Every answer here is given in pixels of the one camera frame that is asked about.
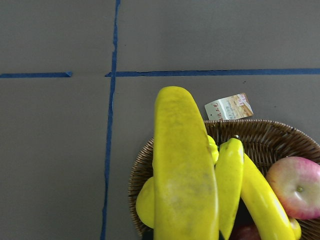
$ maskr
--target horizontal blue tape strip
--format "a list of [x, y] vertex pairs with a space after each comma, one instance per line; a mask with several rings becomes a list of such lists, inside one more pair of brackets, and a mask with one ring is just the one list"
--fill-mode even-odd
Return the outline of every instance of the horizontal blue tape strip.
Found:
[[19, 78], [70, 78], [71, 71], [66, 72], [36, 72], [36, 73], [2, 73], [1, 79], [19, 79]]
[[117, 77], [170, 77], [170, 76], [240, 76], [240, 75], [317, 75], [320, 68], [284, 69], [231, 69], [184, 71], [117, 71]]

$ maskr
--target blue tape line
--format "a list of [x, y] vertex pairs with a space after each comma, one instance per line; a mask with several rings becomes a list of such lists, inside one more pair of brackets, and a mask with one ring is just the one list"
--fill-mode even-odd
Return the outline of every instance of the blue tape line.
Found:
[[241, 75], [317, 75], [320, 68], [230, 69], [184, 71], [117, 71], [117, 77], [174, 77], [174, 76], [241, 76]]
[[66, 72], [36, 72], [36, 73], [3, 73], [0, 79], [18, 79], [18, 78], [70, 78], [71, 71]]
[[109, 172], [110, 172], [110, 158], [111, 158], [111, 142], [112, 142], [112, 125], [113, 125], [113, 105], [114, 95], [116, 89], [116, 72], [117, 72], [117, 54], [118, 54], [118, 12], [121, 0], [115, 1], [115, 14], [114, 14], [114, 26], [113, 26], [113, 46], [112, 52], [112, 67], [111, 67], [111, 80], [110, 80], [110, 94], [109, 94], [109, 108], [108, 108], [108, 122], [107, 122], [107, 134], [105, 145], [105, 193], [104, 193], [104, 205], [102, 209], [102, 229], [100, 240], [106, 239], [107, 231], [107, 207], [108, 207], [108, 189], [109, 189]]

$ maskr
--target blue tape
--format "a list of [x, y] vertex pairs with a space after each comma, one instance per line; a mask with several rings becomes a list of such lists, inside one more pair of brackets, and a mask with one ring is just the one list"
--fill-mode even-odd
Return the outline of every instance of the blue tape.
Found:
[[317, 75], [320, 68], [283, 69], [230, 69], [230, 70], [184, 70], [184, 71], [117, 71], [117, 77], [175, 77], [175, 76], [241, 76], [241, 75]]
[[70, 78], [71, 71], [66, 72], [36, 72], [36, 73], [2, 73], [0, 79], [20, 79], [20, 78]]
[[112, 67], [110, 73], [110, 94], [109, 94], [109, 108], [108, 108], [108, 122], [106, 133], [106, 145], [105, 145], [105, 193], [104, 193], [104, 205], [102, 209], [102, 229], [100, 240], [106, 239], [107, 231], [107, 207], [108, 207], [108, 189], [109, 189], [109, 172], [110, 172], [110, 158], [111, 158], [111, 142], [112, 142], [112, 125], [114, 116], [114, 95], [116, 90], [116, 72], [117, 72], [117, 54], [118, 54], [118, 12], [121, 0], [115, 1], [115, 14], [114, 14], [114, 26], [113, 26], [113, 47], [112, 52]]

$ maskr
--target paper tag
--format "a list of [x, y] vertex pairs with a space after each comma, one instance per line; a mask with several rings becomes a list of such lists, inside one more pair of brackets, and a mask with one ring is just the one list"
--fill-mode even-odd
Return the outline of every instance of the paper tag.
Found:
[[214, 121], [242, 119], [254, 114], [245, 93], [212, 101], [204, 108], [209, 120]]

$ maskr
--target woven wicker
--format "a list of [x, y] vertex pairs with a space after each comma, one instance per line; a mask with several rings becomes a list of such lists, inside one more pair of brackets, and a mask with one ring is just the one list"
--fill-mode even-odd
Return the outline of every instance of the woven wicker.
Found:
[[[265, 176], [270, 166], [287, 156], [299, 156], [320, 164], [320, 145], [302, 131], [287, 124], [259, 119], [204, 121], [208, 135], [217, 145], [234, 135], [242, 141], [246, 154]], [[139, 236], [151, 230], [144, 225], [136, 212], [137, 196], [148, 178], [153, 175], [153, 139], [150, 139], [138, 153], [132, 166], [128, 201], [133, 224]], [[320, 218], [299, 220], [302, 240], [320, 239]]]

